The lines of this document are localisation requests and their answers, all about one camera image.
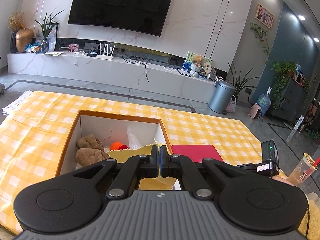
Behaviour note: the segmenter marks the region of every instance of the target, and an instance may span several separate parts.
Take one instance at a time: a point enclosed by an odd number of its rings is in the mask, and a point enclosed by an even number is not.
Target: yellow checkered tablecloth
[[[161,119],[171,145],[212,144],[231,165],[261,162],[260,141],[237,120],[35,91],[0,126],[0,222],[10,231],[21,231],[15,196],[55,176],[79,110]]]

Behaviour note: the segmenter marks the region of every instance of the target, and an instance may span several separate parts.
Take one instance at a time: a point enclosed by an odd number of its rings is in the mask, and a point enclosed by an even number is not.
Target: red board
[[[172,145],[173,154],[188,156],[193,162],[201,163],[203,158],[224,162],[213,145]]]

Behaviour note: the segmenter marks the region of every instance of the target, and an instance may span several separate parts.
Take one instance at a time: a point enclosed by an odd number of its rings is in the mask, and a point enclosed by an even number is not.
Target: gray trash can
[[[216,91],[212,96],[209,108],[216,113],[222,114],[227,108],[235,90],[236,88],[233,85],[223,80],[217,81]]]

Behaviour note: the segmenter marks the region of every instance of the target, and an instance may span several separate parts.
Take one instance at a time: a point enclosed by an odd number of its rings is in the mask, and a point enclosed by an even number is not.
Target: blue wall
[[[311,78],[319,49],[313,38],[302,25],[300,20],[284,3],[278,31],[265,69],[261,75],[257,88],[251,98],[255,102],[259,95],[266,93],[272,87],[275,72],[271,70],[272,61],[281,62],[291,60],[302,67],[302,73],[307,79]]]

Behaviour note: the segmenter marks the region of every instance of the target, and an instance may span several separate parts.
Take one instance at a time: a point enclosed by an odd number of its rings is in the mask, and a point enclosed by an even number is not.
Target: drink cup
[[[304,153],[302,160],[287,178],[287,181],[299,187],[314,171],[318,169],[317,166],[313,166],[314,163],[315,161],[313,158],[310,157],[309,154]]]

